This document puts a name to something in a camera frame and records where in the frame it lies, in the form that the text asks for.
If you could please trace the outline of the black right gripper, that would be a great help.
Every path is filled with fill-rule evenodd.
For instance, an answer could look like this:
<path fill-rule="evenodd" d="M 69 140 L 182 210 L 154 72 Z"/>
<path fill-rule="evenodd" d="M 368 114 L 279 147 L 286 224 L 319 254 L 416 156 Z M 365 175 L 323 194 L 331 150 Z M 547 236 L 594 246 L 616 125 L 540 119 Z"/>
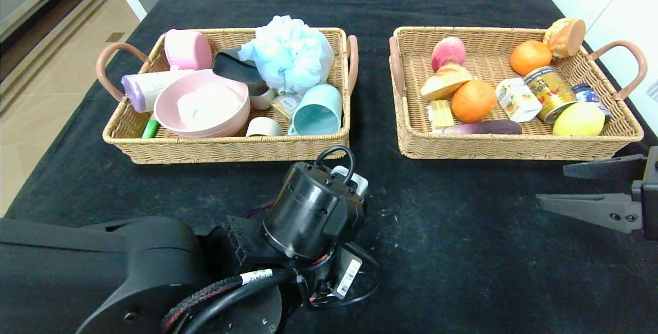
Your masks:
<path fill-rule="evenodd" d="M 649 149 L 648 157 L 634 154 L 574 163 L 563 166 L 562 174 L 583 179 L 633 180 L 631 193 L 537 194 L 540 208 L 628 235 L 644 227 L 645 238 L 657 241 L 657 146 Z"/>

